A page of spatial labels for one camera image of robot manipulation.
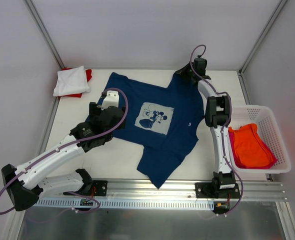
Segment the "blue printed t shirt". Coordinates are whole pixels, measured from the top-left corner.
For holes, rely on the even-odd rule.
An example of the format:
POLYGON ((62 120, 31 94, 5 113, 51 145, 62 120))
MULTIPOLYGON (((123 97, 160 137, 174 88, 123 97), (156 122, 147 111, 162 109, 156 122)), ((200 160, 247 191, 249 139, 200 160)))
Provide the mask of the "blue printed t shirt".
POLYGON ((178 73, 161 87, 113 72, 105 87, 122 90, 128 100, 125 127, 113 136, 144 147, 137 170, 159 189, 198 141, 205 117, 201 94, 178 73))

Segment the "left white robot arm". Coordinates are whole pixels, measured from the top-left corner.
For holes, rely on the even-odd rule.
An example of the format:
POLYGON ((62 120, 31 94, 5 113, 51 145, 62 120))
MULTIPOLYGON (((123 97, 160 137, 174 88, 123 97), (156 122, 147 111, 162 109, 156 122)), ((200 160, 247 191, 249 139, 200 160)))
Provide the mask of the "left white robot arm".
POLYGON ((7 164, 1 169, 4 190, 13 209, 27 210, 49 195, 67 194, 80 197, 94 193, 93 180, 83 168, 70 174, 50 177, 49 174, 80 157, 93 148, 103 146, 113 138, 113 132, 125 127, 129 106, 109 106, 101 109, 94 102, 89 105, 89 119, 79 123, 57 145, 38 157, 19 166, 7 164))

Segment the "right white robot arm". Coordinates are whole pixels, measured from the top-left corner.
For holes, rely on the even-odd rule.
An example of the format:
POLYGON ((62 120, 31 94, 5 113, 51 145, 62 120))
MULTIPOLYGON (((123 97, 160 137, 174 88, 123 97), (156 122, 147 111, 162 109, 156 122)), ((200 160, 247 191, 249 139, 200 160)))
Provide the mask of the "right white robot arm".
POLYGON ((206 97, 205 124, 209 127, 214 146, 215 171, 208 183, 196 183, 196 197, 214 199, 239 199, 240 188, 231 165, 229 153, 229 124, 232 117, 232 104, 227 92, 218 92, 206 75, 207 60, 198 55, 186 66, 177 70, 184 80, 195 85, 206 97))

